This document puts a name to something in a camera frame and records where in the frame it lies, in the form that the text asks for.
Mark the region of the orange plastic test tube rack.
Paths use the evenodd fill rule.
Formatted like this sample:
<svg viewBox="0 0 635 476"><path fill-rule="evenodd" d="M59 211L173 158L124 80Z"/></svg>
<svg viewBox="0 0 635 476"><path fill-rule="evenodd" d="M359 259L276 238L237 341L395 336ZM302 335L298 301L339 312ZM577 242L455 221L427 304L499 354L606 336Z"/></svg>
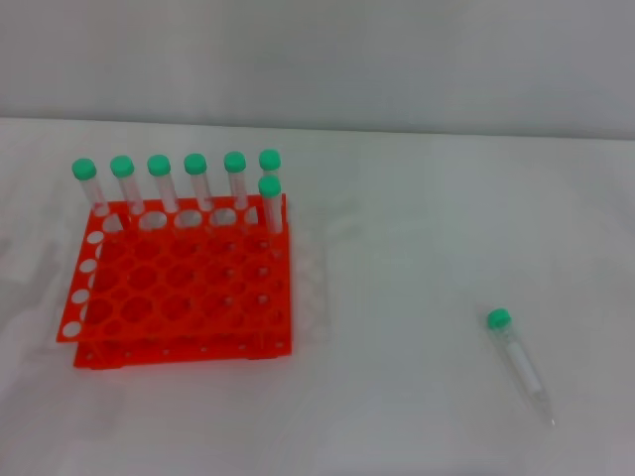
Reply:
<svg viewBox="0 0 635 476"><path fill-rule="evenodd" d="M261 197L211 212L192 198L141 215L123 201L89 215L57 340L91 370L287 356L293 344L291 232L270 235Z"/></svg>

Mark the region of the green-capped clear test tube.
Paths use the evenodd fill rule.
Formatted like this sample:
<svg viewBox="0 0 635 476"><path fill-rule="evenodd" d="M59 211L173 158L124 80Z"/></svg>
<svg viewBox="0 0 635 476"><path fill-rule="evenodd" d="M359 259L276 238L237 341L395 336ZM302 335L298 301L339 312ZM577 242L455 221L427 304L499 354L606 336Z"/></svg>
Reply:
<svg viewBox="0 0 635 476"><path fill-rule="evenodd" d="M516 331L511 313L506 308L493 309L486 317L486 325L528 403L549 427L554 427L556 422L549 394Z"/></svg>
<svg viewBox="0 0 635 476"><path fill-rule="evenodd" d="M263 176L258 182L268 230L273 235L283 232L282 188L275 176Z"/></svg>
<svg viewBox="0 0 635 476"><path fill-rule="evenodd" d="M236 209L245 209L248 194L245 182L246 159L241 152L232 151L224 157L224 168L228 174L229 187Z"/></svg>
<svg viewBox="0 0 635 476"><path fill-rule="evenodd" d="M171 175L171 164L167 156L154 155L147 161L150 175L154 178L164 210L167 213L177 213L179 199Z"/></svg>
<svg viewBox="0 0 635 476"><path fill-rule="evenodd" d="M190 182L201 211L209 212L213 208L212 195L206 175L207 165L204 155L188 154L184 159L184 166L190 176Z"/></svg>
<svg viewBox="0 0 635 476"><path fill-rule="evenodd" d="M130 212L133 215L141 215L145 211L145 206L132 160L125 155L114 157L110 162L110 169L119 182Z"/></svg>
<svg viewBox="0 0 635 476"><path fill-rule="evenodd" d="M275 149L266 149L259 154L259 166L264 176L279 175L281 167L280 153Z"/></svg>
<svg viewBox="0 0 635 476"><path fill-rule="evenodd" d="M72 163L71 170L82 186L94 214L99 217L108 215L108 202L98 180L94 162L88 158L77 159Z"/></svg>

